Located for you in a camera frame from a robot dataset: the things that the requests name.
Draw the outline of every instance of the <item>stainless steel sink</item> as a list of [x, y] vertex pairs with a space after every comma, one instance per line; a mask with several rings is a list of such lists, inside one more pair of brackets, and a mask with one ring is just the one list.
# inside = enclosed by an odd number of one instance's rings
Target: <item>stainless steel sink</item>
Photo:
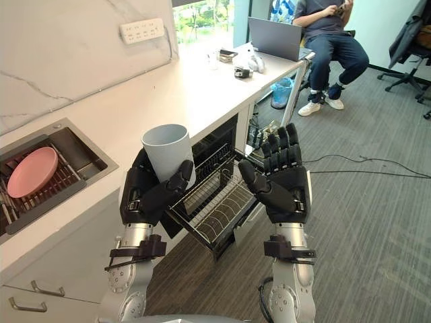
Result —
[[[47, 146], [59, 156], [49, 183], [30, 196], [10, 197], [6, 188], [13, 170], [34, 150]], [[0, 244], [117, 167], [66, 118], [0, 149]]]

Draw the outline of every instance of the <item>electrical outlet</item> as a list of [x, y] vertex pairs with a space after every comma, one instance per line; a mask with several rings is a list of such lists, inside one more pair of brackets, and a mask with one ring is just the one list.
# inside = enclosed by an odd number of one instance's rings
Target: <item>electrical outlet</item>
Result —
[[127, 45], [161, 37], [164, 35], [163, 20], [154, 18], [123, 24], [120, 25], [120, 33]]

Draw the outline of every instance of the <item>black jacket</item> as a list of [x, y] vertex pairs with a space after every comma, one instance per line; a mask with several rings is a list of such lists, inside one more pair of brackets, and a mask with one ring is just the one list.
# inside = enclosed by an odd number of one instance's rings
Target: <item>black jacket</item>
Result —
[[431, 0], [421, 0], [415, 8], [412, 17], [409, 18], [403, 29], [399, 32], [394, 43], [389, 48], [389, 56], [391, 57], [391, 63], [389, 64], [390, 69], [395, 63], [404, 64], [409, 58], [410, 53], [408, 49], [410, 44], [424, 25], [424, 20], [429, 20], [430, 14]]

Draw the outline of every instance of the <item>person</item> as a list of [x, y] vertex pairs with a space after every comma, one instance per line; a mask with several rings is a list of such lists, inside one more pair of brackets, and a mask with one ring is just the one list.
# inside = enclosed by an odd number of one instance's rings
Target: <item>person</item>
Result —
[[344, 72], [325, 93], [325, 101], [336, 110], [343, 110], [341, 91], [368, 67], [365, 50], [344, 30], [350, 19], [354, 0], [298, 0], [293, 24], [304, 29], [305, 47], [315, 52], [310, 68], [308, 104], [298, 113], [309, 116], [321, 109], [323, 90], [329, 82], [329, 63], [339, 61]]

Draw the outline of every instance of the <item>pink plate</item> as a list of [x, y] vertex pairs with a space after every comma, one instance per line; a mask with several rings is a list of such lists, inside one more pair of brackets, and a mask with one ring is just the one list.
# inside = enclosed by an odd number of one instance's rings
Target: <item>pink plate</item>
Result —
[[20, 198], [41, 189], [53, 177], [59, 157], [51, 147], [33, 151], [13, 171], [7, 183], [7, 193]]

